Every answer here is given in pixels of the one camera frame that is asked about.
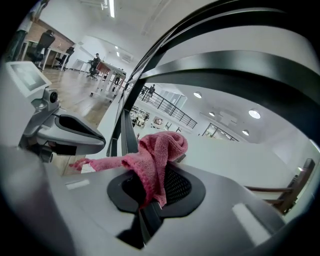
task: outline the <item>wooden floor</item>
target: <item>wooden floor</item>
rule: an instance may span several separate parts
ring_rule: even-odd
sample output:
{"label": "wooden floor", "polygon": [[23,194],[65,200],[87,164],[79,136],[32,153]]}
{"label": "wooden floor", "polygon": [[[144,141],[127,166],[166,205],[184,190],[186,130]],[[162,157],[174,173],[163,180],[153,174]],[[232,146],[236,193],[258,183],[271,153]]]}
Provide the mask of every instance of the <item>wooden floor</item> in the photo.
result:
{"label": "wooden floor", "polygon": [[[51,88],[57,89],[61,107],[83,116],[95,128],[98,127],[106,113],[110,101],[98,97],[90,97],[99,81],[86,77],[84,72],[56,69],[45,69],[43,74],[52,82]],[[54,154],[52,163],[59,169],[60,175],[79,173],[69,167],[69,164],[83,158],[78,156],[61,156]]]}

